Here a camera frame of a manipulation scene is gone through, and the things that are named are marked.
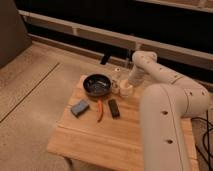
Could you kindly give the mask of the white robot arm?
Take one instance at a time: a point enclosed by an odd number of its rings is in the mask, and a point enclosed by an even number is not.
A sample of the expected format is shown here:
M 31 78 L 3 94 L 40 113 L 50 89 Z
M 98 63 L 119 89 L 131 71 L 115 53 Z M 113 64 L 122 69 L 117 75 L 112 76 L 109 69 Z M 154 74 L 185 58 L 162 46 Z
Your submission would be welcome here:
M 128 83 L 138 86 L 144 74 L 156 82 L 142 93 L 139 116 L 144 171 L 192 171 L 181 120 L 207 111 L 210 93 L 195 80 L 157 62 L 157 54 L 136 51 Z

